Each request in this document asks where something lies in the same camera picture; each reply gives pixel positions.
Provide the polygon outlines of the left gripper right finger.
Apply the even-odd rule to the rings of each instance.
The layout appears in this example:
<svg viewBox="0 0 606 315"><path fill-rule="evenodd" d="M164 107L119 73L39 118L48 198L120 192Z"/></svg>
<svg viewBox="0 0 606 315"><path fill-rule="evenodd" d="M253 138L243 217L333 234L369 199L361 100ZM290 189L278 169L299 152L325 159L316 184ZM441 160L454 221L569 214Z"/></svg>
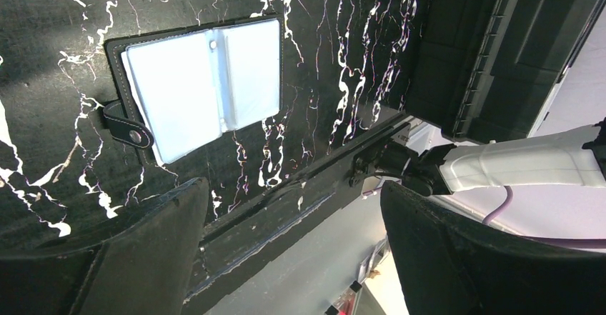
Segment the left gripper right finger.
<svg viewBox="0 0 606 315"><path fill-rule="evenodd" d="M605 255L485 226L394 181L380 196L410 314L603 314Z"/></svg>

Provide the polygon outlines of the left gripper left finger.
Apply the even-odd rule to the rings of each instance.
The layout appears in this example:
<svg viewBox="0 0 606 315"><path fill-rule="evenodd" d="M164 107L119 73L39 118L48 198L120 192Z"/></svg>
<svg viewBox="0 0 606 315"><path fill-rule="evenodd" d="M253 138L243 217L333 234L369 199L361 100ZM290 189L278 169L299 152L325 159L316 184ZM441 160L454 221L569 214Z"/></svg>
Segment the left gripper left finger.
<svg viewBox="0 0 606 315"><path fill-rule="evenodd" d="M1 253L3 314L179 314L209 203L206 179L76 236Z"/></svg>

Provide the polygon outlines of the black leather card holder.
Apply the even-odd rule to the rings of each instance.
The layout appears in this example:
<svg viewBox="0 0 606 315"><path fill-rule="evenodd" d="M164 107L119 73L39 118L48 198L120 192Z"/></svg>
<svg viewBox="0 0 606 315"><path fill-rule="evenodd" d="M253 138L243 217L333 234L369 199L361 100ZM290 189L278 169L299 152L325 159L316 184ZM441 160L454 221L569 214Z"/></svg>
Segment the black leather card holder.
<svg viewBox="0 0 606 315"><path fill-rule="evenodd" d="M281 14L108 40L118 93L103 110L111 136L163 166L277 115L283 41Z"/></svg>

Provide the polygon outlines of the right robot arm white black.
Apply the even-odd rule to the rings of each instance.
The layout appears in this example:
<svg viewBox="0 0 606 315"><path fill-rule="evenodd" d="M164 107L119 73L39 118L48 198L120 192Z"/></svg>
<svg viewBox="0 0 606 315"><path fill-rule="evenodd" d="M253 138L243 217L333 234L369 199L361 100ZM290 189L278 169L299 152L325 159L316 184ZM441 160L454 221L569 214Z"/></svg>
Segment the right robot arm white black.
<svg viewBox="0 0 606 315"><path fill-rule="evenodd" d="M605 122L476 146L436 146L410 164L404 185L423 196L528 185L605 187Z"/></svg>

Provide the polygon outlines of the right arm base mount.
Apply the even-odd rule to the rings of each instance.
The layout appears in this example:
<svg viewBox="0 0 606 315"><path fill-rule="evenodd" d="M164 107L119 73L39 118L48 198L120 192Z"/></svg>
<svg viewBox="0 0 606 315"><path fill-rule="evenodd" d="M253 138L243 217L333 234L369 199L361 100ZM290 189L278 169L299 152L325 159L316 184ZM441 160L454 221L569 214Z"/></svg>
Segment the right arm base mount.
<svg viewBox="0 0 606 315"><path fill-rule="evenodd" d="M349 185L357 186L370 177L407 178L418 164L421 154L406 145L401 136L380 139L377 143L360 151L353 160Z"/></svg>

